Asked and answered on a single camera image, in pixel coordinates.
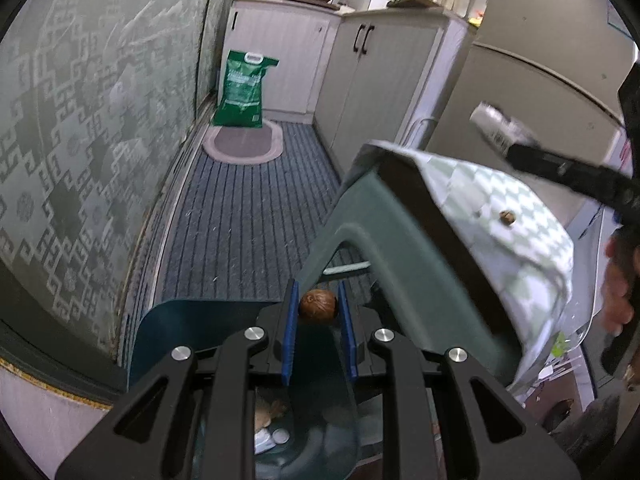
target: pan handle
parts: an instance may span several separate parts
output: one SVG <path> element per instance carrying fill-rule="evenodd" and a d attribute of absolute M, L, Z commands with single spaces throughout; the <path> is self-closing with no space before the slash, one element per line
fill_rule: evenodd
<path fill-rule="evenodd" d="M 367 29 L 367 33 L 364 35 L 364 41 L 362 42 L 362 53 L 366 54 L 367 53 L 367 38 L 369 37 L 369 33 L 374 30 L 376 28 L 375 25 L 369 25 L 369 28 Z"/>
<path fill-rule="evenodd" d="M 367 28 L 367 25 L 365 25 L 364 23 L 363 23 L 363 24 L 361 24 L 361 25 L 358 27 L 358 32 L 356 33 L 356 39 L 355 39 L 355 40 L 353 40 L 353 51 L 354 51 L 354 52 L 357 52 L 357 51 L 358 51 L 358 47 L 356 46 L 356 43 L 358 43 L 358 38 L 360 37 L 360 33 L 361 33 L 365 28 Z"/>

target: black handle grip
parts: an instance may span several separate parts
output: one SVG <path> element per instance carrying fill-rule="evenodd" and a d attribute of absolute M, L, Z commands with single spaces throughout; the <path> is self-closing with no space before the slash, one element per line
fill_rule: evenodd
<path fill-rule="evenodd" d="M 369 28 L 367 29 L 367 33 L 364 35 L 364 41 L 362 42 L 362 53 L 366 54 L 367 53 L 367 38 L 369 37 L 369 33 L 374 30 L 376 28 L 375 25 L 369 25 Z"/>
<path fill-rule="evenodd" d="M 355 40 L 353 40 L 353 51 L 354 51 L 354 52 L 357 52 L 357 51 L 358 51 L 358 47 L 356 46 L 356 43 L 358 43 L 358 38 L 360 37 L 360 33 L 361 33 L 365 28 L 367 28 L 367 25 L 365 25 L 364 23 L 358 27 L 358 31 L 357 31 L 357 33 L 356 33 L 356 39 L 355 39 Z"/>
<path fill-rule="evenodd" d="M 622 269 L 629 283 L 629 303 L 634 310 L 632 320 L 622 327 L 617 337 L 611 337 L 602 351 L 600 363 L 607 374 L 621 379 L 631 359 L 640 346 L 640 285 L 636 286 L 638 276 L 634 269 L 634 250 L 640 245 L 640 231 L 636 226 L 624 226 L 614 234 L 616 239 L 615 263 Z"/>

